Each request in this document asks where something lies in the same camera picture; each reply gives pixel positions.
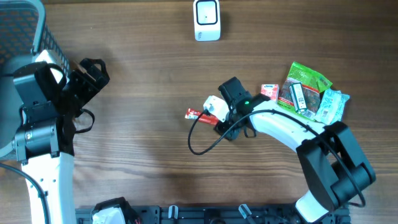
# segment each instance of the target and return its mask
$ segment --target green package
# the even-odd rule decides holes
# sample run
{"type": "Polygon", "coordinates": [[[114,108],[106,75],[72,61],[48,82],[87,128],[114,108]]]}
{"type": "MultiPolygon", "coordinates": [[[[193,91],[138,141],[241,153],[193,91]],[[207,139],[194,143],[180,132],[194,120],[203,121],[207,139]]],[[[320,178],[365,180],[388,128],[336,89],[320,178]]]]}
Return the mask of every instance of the green package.
{"type": "Polygon", "coordinates": [[[314,117],[321,103],[320,93],[329,89],[331,85],[332,82],[321,73],[297,62],[293,62],[286,81],[280,90],[278,105],[291,113],[314,121],[314,117]],[[289,90],[289,86],[292,83],[301,83],[303,86],[304,99],[308,110],[301,114],[296,113],[294,109],[292,95],[289,90]]]}

